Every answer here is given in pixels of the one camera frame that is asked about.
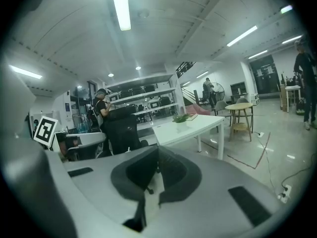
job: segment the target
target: backpack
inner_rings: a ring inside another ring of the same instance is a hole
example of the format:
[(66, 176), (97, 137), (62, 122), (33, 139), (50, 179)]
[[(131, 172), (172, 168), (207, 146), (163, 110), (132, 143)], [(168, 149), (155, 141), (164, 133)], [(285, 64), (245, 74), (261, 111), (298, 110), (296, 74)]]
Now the backpack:
[(97, 119), (97, 122), (98, 122), (98, 126), (99, 128), (103, 125), (104, 123), (104, 119), (103, 119), (103, 116), (101, 115), (100, 111), (97, 109), (97, 104), (98, 102), (96, 103), (96, 106), (95, 107), (92, 107), (91, 110), (94, 114), (94, 116), (96, 117)]

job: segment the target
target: white table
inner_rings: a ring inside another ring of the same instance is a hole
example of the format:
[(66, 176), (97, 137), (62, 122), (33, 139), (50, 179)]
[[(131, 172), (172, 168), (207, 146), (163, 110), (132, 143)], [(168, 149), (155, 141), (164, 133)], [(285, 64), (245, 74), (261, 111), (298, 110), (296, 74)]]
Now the white table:
[(198, 151), (202, 151), (201, 134), (219, 126), (218, 158), (223, 158), (224, 117), (197, 115), (192, 121), (167, 122), (153, 127), (158, 145), (171, 146), (197, 136)]
[(289, 112), (288, 110), (288, 92), (289, 91), (294, 91), (294, 104), (296, 104), (295, 102), (295, 91), (298, 91), (298, 97), (299, 99), (301, 99), (301, 87), (296, 85), (296, 86), (286, 86), (285, 87), (286, 90), (286, 99), (287, 99), (287, 112)]

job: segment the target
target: fluorescent ceiling light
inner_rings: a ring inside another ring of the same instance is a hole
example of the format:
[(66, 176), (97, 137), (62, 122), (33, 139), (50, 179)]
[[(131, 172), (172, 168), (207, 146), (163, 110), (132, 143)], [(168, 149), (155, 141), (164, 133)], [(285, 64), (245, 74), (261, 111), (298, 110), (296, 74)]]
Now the fluorescent ceiling light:
[(264, 51), (262, 51), (262, 52), (260, 52), (260, 53), (258, 53), (258, 54), (256, 54), (256, 55), (254, 55), (254, 56), (249, 57), (249, 59), (255, 58), (255, 57), (257, 57), (257, 56), (259, 56), (259, 55), (262, 55), (262, 54), (264, 54), (264, 53), (266, 53), (266, 52), (267, 52), (267, 50), (264, 50)]
[(128, 0), (113, 0), (121, 31), (131, 29)]
[(235, 38), (232, 42), (228, 43), (227, 46), (228, 47), (232, 46), (233, 44), (235, 44), (236, 42), (240, 41), (242, 38), (244, 38), (247, 35), (251, 34), (255, 30), (257, 30), (257, 26), (254, 26), (251, 29), (249, 29), (248, 31), (246, 31), (245, 33), (241, 34), (238, 38)]
[(299, 39), (299, 38), (301, 38), (301, 35), (296, 36), (296, 37), (294, 37), (294, 38), (292, 38), (292, 39), (286, 40), (286, 41), (282, 42), (282, 44), (285, 44), (285, 43), (288, 43), (288, 42), (291, 42), (291, 41), (297, 40), (297, 39)]
[(286, 7), (284, 7), (284, 8), (281, 9), (281, 13), (282, 13), (282, 14), (283, 14), (283, 13), (286, 13), (286, 12), (292, 10), (292, 9), (293, 9), (293, 7), (292, 7), (291, 5), (288, 5), (288, 6), (286, 6)]
[(204, 72), (203, 74), (200, 74), (198, 77), (196, 77), (196, 78), (199, 78), (199, 77), (201, 77), (201, 76), (203, 76), (203, 75), (205, 75), (206, 73), (208, 73), (209, 71), (206, 71), (206, 72)]
[(10, 66), (17, 73), (20, 73), (20, 74), (23, 74), (23, 75), (27, 75), (27, 76), (30, 76), (30, 77), (34, 77), (34, 78), (37, 78), (37, 79), (40, 79), (42, 77), (42, 76), (40, 76), (38, 74), (29, 72), (27, 70), (23, 70), (23, 69), (20, 69), (18, 67), (12, 66), (12, 65), (10, 65)]

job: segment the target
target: black office chair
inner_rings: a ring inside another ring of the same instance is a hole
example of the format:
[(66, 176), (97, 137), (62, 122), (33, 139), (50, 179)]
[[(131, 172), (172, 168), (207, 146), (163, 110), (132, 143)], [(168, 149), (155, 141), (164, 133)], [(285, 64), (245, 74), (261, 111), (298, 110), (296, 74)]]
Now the black office chair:
[[(168, 96), (161, 97), (159, 104), (161, 107), (171, 104), (170, 98)], [(161, 109), (161, 114), (163, 116), (166, 115), (166, 110), (168, 110), (168, 113), (170, 114), (170, 108), (164, 108)]]
[(137, 117), (126, 107), (112, 110), (106, 122), (108, 138), (114, 155), (148, 146), (146, 140), (140, 142), (137, 131)]
[[(139, 109), (139, 112), (140, 112), (140, 111), (143, 111), (143, 110), (144, 110), (143, 105), (140, 104), (140, 105), (138, 106), (138, 109)], [(137, 115), (137, 118), (139, 119), (140, 122), (142, 122), (142, 120), (145, 122), (145, 114)]]

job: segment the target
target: power strip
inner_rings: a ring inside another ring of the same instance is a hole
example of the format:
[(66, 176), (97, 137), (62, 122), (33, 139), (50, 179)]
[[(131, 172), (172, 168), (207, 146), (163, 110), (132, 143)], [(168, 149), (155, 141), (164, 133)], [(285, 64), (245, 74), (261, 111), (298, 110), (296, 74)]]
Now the power strip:
[(285, 196), (283, 197), (283, 195), (279, 195), (277, 197), (284, 204), (286, 204), (287, 200), (290, 198), (291, 191), (292, 191), (292, 187), (290, 185), (285, 185), (285, 187), (287, 188), (287, 190), (284, 190), (282, 193), (282, 194), (285, 194)]

